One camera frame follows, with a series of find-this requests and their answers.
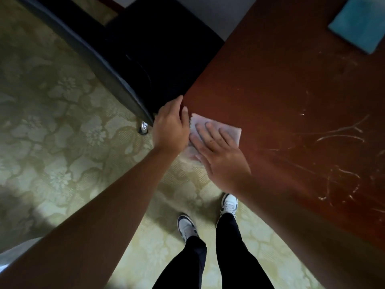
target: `hand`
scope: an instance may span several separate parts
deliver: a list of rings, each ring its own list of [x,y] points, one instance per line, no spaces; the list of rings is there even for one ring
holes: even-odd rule
[[[154,149],[172,153],[177,156],[185,149],[189,142],[190,122],[187,107],[182,109],[182,115],[179,116],[180,104],[183,96],[169,101],[162,106],[158,115],[155,117]]]
[[[204,143],[195,135],[190,141],[200,152],[197,159],[205,166],[209,179],[226,193],[236,194],[243,181],[251,177],[250,167],[230,135],[212,123],[206,127],[197,124],[196,129]]]

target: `shoe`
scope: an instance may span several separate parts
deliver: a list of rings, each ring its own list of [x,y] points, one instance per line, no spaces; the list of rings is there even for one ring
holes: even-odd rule
[[[186,242],[190,236],[199,237],[194,222],[186,214],[182,214],[178,217],[177,225],[184,242]]]
[[[219,218],[222,217],[223,214],[230,213],[235,216],[235,212],[237,212],[238,208],[238,199],[234,197],[232,194],[224,194],[222,198],[222,209],[221,209],[221,215]]]

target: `metal chair foot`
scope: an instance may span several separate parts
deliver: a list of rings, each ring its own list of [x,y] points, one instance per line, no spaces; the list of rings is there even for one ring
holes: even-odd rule
[[[142,136],[145,136],[148,134],[148,125],[146,122],[141,123],[141,127],[139,128],[138,133]]]

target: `gray wall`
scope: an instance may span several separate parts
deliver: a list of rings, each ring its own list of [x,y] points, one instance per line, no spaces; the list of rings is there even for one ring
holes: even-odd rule
[[[114,0],[127,7],[135,0]],[[178,0],[226,40],[255,0]]]

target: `person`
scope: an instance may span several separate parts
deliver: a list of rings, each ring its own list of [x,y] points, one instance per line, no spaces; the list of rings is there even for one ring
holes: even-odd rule
[[[154,148],[137,165],[79,209],[0,274],[0,288],[104,288],[130,243],[150,199],[172,161],[189,140],[209,178],[226,194],[216,245],[223,287],[271,288],[256,259],[241,242],[234,220],[236,198],[287,243],[318,281],[331,288],[381,288],[385,257],[361,239],[330,224],[290,198],[277,197],[253,178],[230,136],[210,124],[189,136],[182,96],[159,110]],[[161,273],[155,287],[198,288],[206,248],[193,222],[178,223],[186,245]]]

